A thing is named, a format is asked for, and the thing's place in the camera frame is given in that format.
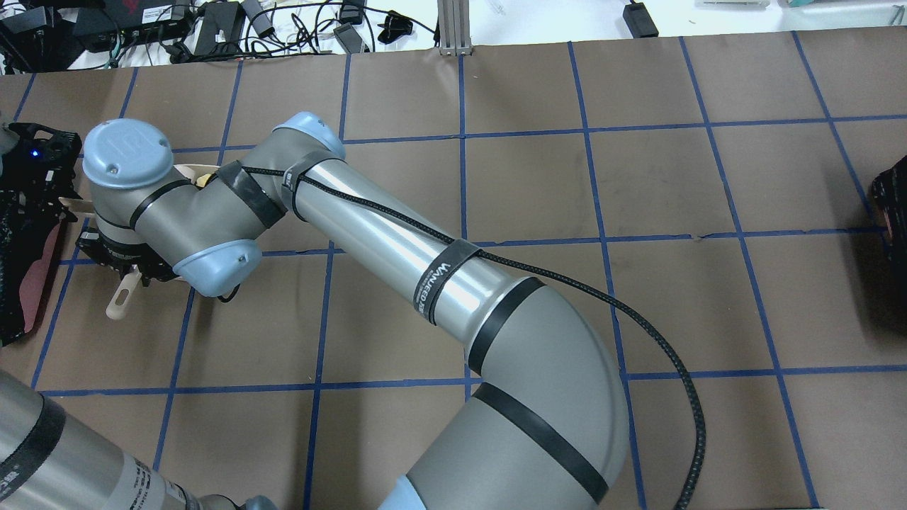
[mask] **light blue joint cap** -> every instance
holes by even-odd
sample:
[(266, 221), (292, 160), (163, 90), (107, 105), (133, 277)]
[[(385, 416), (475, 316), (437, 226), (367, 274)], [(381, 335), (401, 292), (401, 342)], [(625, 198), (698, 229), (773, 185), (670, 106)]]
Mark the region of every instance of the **light blue joint cap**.
[(415, 492), (406, 475), (397, 478), (397, 485), (378, 510), (426, 510), (422, 498)]
[(135, 119), (116, 119), (98, 124), (85, 137), (82, 166), (98, 186), (131, 190), (166, 175), (173, 166), (173, 152), (158, 128)]
[(261, 249), (249, 239), (232, 240), (180, 260), (173, 272), (204, 296), (223, 296), (242, 283), (261, 262)]
[(327, 147), (329, 151), (341, 158), (346, 158), (346, 148), (343, 146), (343, 142), (341, 142), (331, 128), (327, 127), (327, 124), (314, 113), (299, 112), (296, 115), (293, 115), (290, 120), (282, 123), (272, 131), (284, 127), (303, 132), (321, 142), (321, 144)]
[(252, 499), (246, 500), (246, 504), (243, 505), (243, 508), (246, 510), (278, 510), (278, 506), (274, 505), (271, 500), (263, 495), (257, 495)]

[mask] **black velcro strap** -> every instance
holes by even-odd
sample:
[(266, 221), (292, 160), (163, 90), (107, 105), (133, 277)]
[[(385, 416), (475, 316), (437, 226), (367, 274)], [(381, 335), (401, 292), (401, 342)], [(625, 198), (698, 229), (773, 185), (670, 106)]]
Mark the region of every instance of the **black velcro strap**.
[(220, 167), (215, 175), (258, 216), (261, 224), (270, 229), (283, 218), (284, 211), (274, 203), (254, 177), (243, 170), (242, 163), (232, 162)]
[(554, 430), (542, 417), (532, 409), (524, 406), (519, 400), (511, 397), (500, 388), (489, 383), (482, 383), (475, 390), (473, 397), (478, 398), (501, 416), (510, 420), (522, 430), (529, 439), (541, 446), (548, 455), (561, 465), (586, 489), (595, 503), (601, 503), (608, 492), (608, 482), (601, 473), (590, 464), (586, 457), (570, 444), (564, 436)]
[(44, 402), (41, 414), (34, 422), (34, 427), (19, 447), (0, 463), (0, 502), (13, 495), (16, 489), (34, 475), (53, 453), (63, 434), (66, 411), (50, 398), (42, 398)]
[(413, 306), (426, 320), (434, 324), (434, 306), (441, 296), (441, 289), (454, 273), (481, 248), (468, 240), (458, 239), (444, 249), (422, 273), (415, 286)]
[(283, 185), (281, 186), (281, 196), (283, 197), (284, 205), (288, 205), (288, 209), (292, 209), (293, 214), (296, 214), (296, 217), (302, 221), (306, 219), (302, 217), (302, 214), (299, 214), (296, 208), (296, 188), (299, 187), (299, 180), (302, 179), (306, 172), (312, 170), (313, 166), (327, 160), (343, 161), (340, 156), (331, 151), (312, 151), (303, 156), (301, 160), (293, 163), (293, 166), (289, 167), (284, 173)]

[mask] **grid of blue tape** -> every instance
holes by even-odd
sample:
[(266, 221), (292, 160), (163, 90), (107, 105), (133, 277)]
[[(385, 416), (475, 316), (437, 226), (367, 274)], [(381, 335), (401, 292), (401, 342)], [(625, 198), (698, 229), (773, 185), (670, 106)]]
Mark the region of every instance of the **grid of blue tape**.
[[(459, 116), (460, 116), (460, 129), (458, 133), (452, 133), (450, 135), (439, 135), (439, 136), (409, 136), (409, 137), (398, 137), (398, 138), (374, 138), (374, 139), (356, 139), (356, 140), (347, 140), (345, 139), (346, 131), (346, 99), (347, 93), (349, 90), (349, 75), (350, 75), (350, 64), (351, 59), (349, 56), (346, 58), (346, 67), (344, 71), (344, 85), (343, 85), (343, 97), (341, 101), (341, 114), (340, 114), (340, 124), (338, 126), (338, 134), (341, 140), (346, 144), (361, 144), (361, 143), (387, 143), (387, 142), (414, 142), (414, 141), (430, 141), (430, 140), (449, 140), (449, 139), (459, 139), (460, 141), (460, 173), (461, 173), (461, 235), (467, 237), (467, 228), (466, 228), (466, 219), (467, 219), (467, 209), (466, 209), (466, 140), (470, 138), (492, 138), (492, 137), (512, 137), (512, 136), (541, 136), (547, 134), (564, 134), (564, 133), (575, 133), (582, 134), (584, 137), (585, 147), (586, 147), (586, 158), (587, 164), (589, 166), (589, 176), (590, 184), (592, 186), (592, 196), (595, 206), (596, 221), (599, 228), (599, 237), (598, 238), (577, 238), (577, 239), (547, 239), (547, 240), (508, 240), (503, 242), (490, 242), (490, 241), (477, 241), (476, 244), (483, 247), (493, 247), (493, 246), (537, 246), (537, 245), (551, 245), (551, 244), (584, 244), (584, 243), (598, 243), (601, 246), (602, 258), (604, 260), (604, 271), (608, 286), (608, 292), (614, 294), (614, 284), (613, 278), (611, 275), (610, 267), (610, 257), (608, 253), (608, 246), (614, 242), (641, 242), (641, 241), (652, 241), (652, 240), (690, 240), (693, 239), (693, 236), (690, 234), (671, 234), (671, 235), (648, 235), (648, 236), (618, 236), (612, 237), (607, 235), (605, 230), (605, 219), (602, 217), (601, 207), (599, 203), (599, 195), (597, 193), (597, 179), (595, 173), (595, 164), (592, 157), (592, 148), (590, 143), (590, 133), (593, 132), (620, 132), (620, 131), (646, 131), (646, 130), (666, 130), (666, 129), (687, 129), (687, 128), (704, 128), (707, 132), (708, 139), (712, 148), (713, 155), (717, 164), (718, 172), (720, 178), (724, 184), (725, 194), (727, 196), (727, 202), (731, 210), (731, 215), (734, 221), (735, 231), (730, 232), (718, 232), (709, 234), (707, 238), (736, 238), (740, 244), (740, 249), (744, 256), (744, 262), (746, 264), (746, 270), (749, 276), (750, 285), (756, 299), (756, 306), (758, 308), (759, 317), (762, 322), (763, 331), (766, 337), (766, 345), (770, 357), (772, 359), (772, 368), (766, 369), (743, 369), (743, 370), (706, 370), (706, 371), (694, 371), (690, 375), (693, 378), (751, 378), (751, 377), (773, 377), (777, 380), (782, 400), (785, 407), (785, 412), (787, 415), (788, 425), (790, 427), (791, 435), (794, 440), (796, 454), (800, 462), (801, 472), (803, 475), (806, 492), (810, 498), (810, 503), (812, 506), (819, 506), (815, 490), (812, 483), (812, 478), (809, 473), (809, 466), (805, 459), (805, 454), (803, 451), (802, 444), (800, 442), (799, 433), (797, 431), (796, 419), (794, 416), (794, 411), (791, 408), (790, 399), (787, 395), (786, 386), (785, 386), (785, 376), (791, 375), (810, 375), (810, 374), (841, 374), (841, 373), (873, 373), (873, 372), (900, 372), (907, 371), (907, 364), (905, 365), (868, 365), (868, 366), (843, 366), (843, 367), (819, 367), (819, 368), (784, 368), (781, 367), (781, 364), (778, 360), (777, 352), (775, 350), (774, 340), (772, 338), (771, 328), (769, 327), (768, 317), (766, 315), (765, 306), (762, 301), (761, 293), (759, 291), (758, 281), (756, 279), (756, 274), (753, 270), (753, 263), (750, 259), (748, 248), (746, 245), (746, 240), (750, 238), (757, 237), (774, 237), (774, 236), (804, 236), (804, 235), (850, 235), (850, 234), (862, 234), (862, 233), (872, 233), (872, 232), (881, 232), (881, 228), (878, 226), (872, 226), (867, 228), (856, 228), (856, 229), (819, 229), (819, 230), (760, 230), (760, 231), (744, 231), (741, 228), (740, 220), (736, 213), (736, 206), (734, 204), (734, 197), (730, 188), (730, 185), (727, 181), (727, 176), (725, 175), (724, 166), (721, 162), (721, 155), (718, 152), (717, 144), (715, 142), (715, 136), (713, 134), (713, 128), (716, 127), (727, 127), (727, 126), (750, 126), (750, 125), (776, 125), (776, 124), (801, 124), (801, 123), (827, 123), (832, 130), (835, 142), (837, 143), (838, 149), (841, 153), (842, 158), (844, 159), (845, 166), (849, 172), (853, 184), (856, 188), (857, 193), (860, 196), (861, 202), (866, 209), (867, 213), (872, 217), (872, 211), (868, 199), (863, 191), (863, 187), (857, 178), (856, 172), (854, 171), (853, 165), (851, 164), (850, 158), (847, 155), (847, 150), (844, 148), (844, 143), (841, 140), (840, 135), (835, 127), (837, 123), (850, 123), (850, 122), (863, 122), (863, 121), (885, 121), (885, 120), (898, 120), (898, 119), (907, 119), (907, 114), (893, 114), (893, 115), (868, 115), (868, 116), (849, 116), (849, 117), (834, 117), (828, 109), (827, 104), (825, 103), (824, 97), (822, 96), (822, 91), (819, 87), (819, 83), (816, 81), (813, 74), (812, 68), (809, 64), (808, 59), (806, 58), (805, 51), (800, 42), (800, 38), (797, 33), (791, 33), (791, 36), (794, 38), (797, 51), (800, 55), (800, 58), (803, 62), (804, 69), (809, 76), (810, 82), (814, 88), (815, 94), (819, 100), (819, 103), (822, 106), (824, 117), (821, 118), (809, 118), (809, 119), (790, 119), (790, 120), (772, 120), (772, 121), (742, 121), (742, 122), (724, 122), (724, 123), (712, 123), (709, 121), (707, 106), (703, 101), (702, 94), (699, 91), (698, 80), (696, 77), (696, 71), (693, 68), (693, 64), (689, 58), (688, 49), (686, 42), (683, 37), (679, 38), (680, 46), (684, 55), (684, 59), (687, 64), (689, 71), (690, 80), (693, 83), (694, 91), (696, 93), (697, 101), (699, 103), (700, 111), (702, 112), (703, 122), (702, 123), (681, 123), (681, 124), (653, 124), (653, 125), (634, 125), (634, 126), (617, 126), (617, 127), (591, 127), (588, 124), (585, 101), (583, 97), (582, 84), (580, 80), (579, 69), (576, 64), (576, 56), (573, 51), (573, 44), (567, 43), (570, 59), (571, 59), (571, 68), (573, 71), (573, 78), (576, 85), (576, 94), (579, 100), (580, 105), (580, 118), (582, 121), (582, 127), (579, 129), (565, 129), (565, 130), (546, 130), (546, 131), (526, 131), (526, 132), (478, 132), (478, 133), (468, 133), (466, 132), (466, 113), (465, 113), (465, 90), (464, 90), (464, 81), (463, 81), (463, 57), (459, 57), (458, 62), (458, 81), (459, 81)], [(129, 84), (129, 88), (126, 92), (126, 96), (123, 100), (122, 109), (120, 116), (123, 117), (126, 114), (126, 110), (129, 105), (130, 98), (132, 96), (132, 89), (135, 85), (136, 78), (138, 77), (139, 69), (133, 69), (132, 79)], [(227, 139), (229, 135), (230, 122), (233, 116), (233, 109), (236, 105), (236, 99), (239, 92), (239, 83), (242, 75), (242, 62), (237, 65), (237, 71), (235, 76), (235, 82), (233, 85), (232, 95), (230, 96), (229, 110), (227, 115), (226, 125), (224, 126), (223, 136), (221, 138), (220, 146), (217, 147), (197, 147), (189, 149), (177, 149), (174, 152), (217, 152), (218, 164), (222, 164), (223, 154), (225, 151), (233, 150), (249, 150), (252, 149), (252, 145), (227, 145)], [(28, 85), (25, 88), (23, 93), (22, 101), (19, 103), (19, 106), (15, 112), (14, 119), (18, 119), (19, 114), (21, 113), (26, 100), (28, 99), (28, 94), (32, 89), (34, 83), (34, 75), (28, 82)], [(84, 229), (87, 226), (87, 220), (83, 223), (82, 228)], [(98, 388), (98, 389), (53, 389), (46, 390), (42, 393), (51, 397), (78, 397), (78, 396), (88, 396), (88, 395), (107, 395), (107, 396), (117, 396), (117, 395), (166, 395), (167, 403), (164, 410), (163, 420), (161, 421), (161, 431), (159, 434), (157, 451), (154, 458), (154, 467), (159, 468), (161, 462), (161, 455), (163, 452), (164, 443), (167, 438), (167, 427), (170, 422), (170, 414), (172, 409), (173, 399), (176, 395), (192, 395), (192, 394), (218, 394), (218, 393), (252, 393), (252, 392), (269, 392), (269, 391), (312, 391), (313, 392), (313, 405), (312, 405), (312, 415), (311, 415), (311, 428), (309, 431), (308, 439), (308, 457), (307, 457), (307, 470), (306, 470), (306, 479), (305, 492), (304, 492), (304, 502), (303, 508), (308, 510), (311, 505), (311, 488), (312, 488), (312, 479), (315, 471), (315, 452), (317, 445), (317, 425), (318, 425), (318, 413), (319, 413), (319, 404), (321, 391), (324, 390), (338, 390), (338, 389), (356, 389), (356, 388), (373, 388), (373, 387), (431, 387), (431, 386), (459, 386), (463, 385), (465, 390), (465, 397), (468, 399), (471, 393), (472, 384), (481, 382), (479, 378), (473, 378), (469, 368), (464, 364), (463, 369), (463, 378), (428, 378), (428, 379), (400, 379), (400, 380), (379, 380), (379, 381), (355, 381), (355, 382), (341, 382), (341, 383), (326, 383), (322, 381), (322, 372), (324, 368), (324, 353), (325, 353), (325, 342), (327, 337), (327, 309), (330, 298), (330, 287), (331, 287), (331, 277), (333, 269), (333, 260), (334, 255), (337, 253), (343, 253), (341, 249), (337, 249), (334, 246), (333, 242), (328, 244), (327, 249), (325, 250), (307, 250), (307, 251), (271, 251), (266, 252), (266, 256), (279, 257), (279, 256), (299, 256), (299, 255), (325, 255), (327, 256), (326, 270), (325, 270), (325, 282), (324, 282), (324, 295), (322, 300), (322, 314), (321, 314), (321, 325), (318, 337), (318, 351), (317, 351), (317, 367), (316, 367), (316, 377), (314, 383), (309, 384), (277, 384), (277, 385), (245, 385), (245, 386), (220, 386), (220, 387), (179, 387), (177, 385), (177, 380), (180, 372), (180, 362), (182, 358), (182, 350), (186, 341), (186, 332), (189, 326), (190, 316), (192, 312), (192, 303), (195, 298), (195, 291), (190, 290), (189, 295), (186, 300), (186, 309), (183, 315), (183, 321), (180, 328), (179, 343), (177, 348), (177, 353), (175, 359), (173, 360), (173, 369), (171, 372), (171, 381), (167, 387), (127, 387), (127, 388)], [(75, 249), (72, 253), (72, 256), (68, 260), (61, 261), (61, 265), (66, 267), (66, 275), (63, 279), (63, 285), (60, 289), (60, 294), (57, 298), (56, 304), (54, 306), (54, 312), (51, 317), (49, 329), (47, 331), (44, 343), (42, 345), (41, 353), (38, 359), (37, 366), (34, 370), (34, 375), (32, 378), (32, 387), (36, 387), (38, 383), (38, 378), (41, 376), (41, 370), (44, 365), (44, 359), (47, 354), (47, 350), (51, 345), (51, 340), (54, 335), (54, 329), (56, 326), (56, 321), (60, 313), (60, 308), (63, 305), (63, 299), (65, 298), (66, 291), (69, 286), (70, 278), (73, 274), (73, 269), (78, 265), (92, 264), (90, 260), (79, 259), (79, 251)], [(634, 380), (655, 380), (655, 379), (673, 379), (678, 378), (677, 373), (675, 372), (655, 372), (655, 373), (631, 373), (627, 371), (626, 360), (623, 354), (623, 345), (620, 335), (620, 324), (618, 317), (614, 310), (611, 311), (611, 320), (612, 326), (614, 329), (614, 337), (616, 341), (617, 354), (618, 354), (618, 363), (619, 371), (621, 376), (621, 383), (624, 387), (624, 393), (627, 399), (630, 410), (630, 451), (633, 460), (633, 469), (634, 476), (636, 477), (636, 486), (638, 493), (639, 505), (642, 509), (648, 509), (646, 502), (645, 486), (642, 476), (642, 469), (639, 461), (639, 447), (636, 441), (636, 428), (633, 423), (633, 413), (632, 413), (632, 399), (629, 392), (629, 382)]]

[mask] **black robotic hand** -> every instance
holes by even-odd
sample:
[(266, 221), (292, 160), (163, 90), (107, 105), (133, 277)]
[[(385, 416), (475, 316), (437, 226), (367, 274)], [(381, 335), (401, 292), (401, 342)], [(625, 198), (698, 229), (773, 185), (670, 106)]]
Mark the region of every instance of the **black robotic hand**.
[(24, 334), (19, 288), (25, 273), (41, 259), (54, 227), (76, 220), (58, 198), (81, 198), (73, 187), (73, 167), (82, 149), (82, 139), (74, 132), (34, 123), (10, 123), (6, 128), (19, 140), (2, 155), (0, 174), (0, 342), (4, 346)]

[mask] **power adapter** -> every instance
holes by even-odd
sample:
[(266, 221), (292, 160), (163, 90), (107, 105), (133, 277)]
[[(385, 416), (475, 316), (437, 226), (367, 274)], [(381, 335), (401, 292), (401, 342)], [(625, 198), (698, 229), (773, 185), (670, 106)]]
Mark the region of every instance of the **power adapter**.
[(649, 10), (642, 2), (624, 5), (624, 21), (627, 22), (629, 32), (634, 39), (642, 37), (658, 37), (658, 29)]

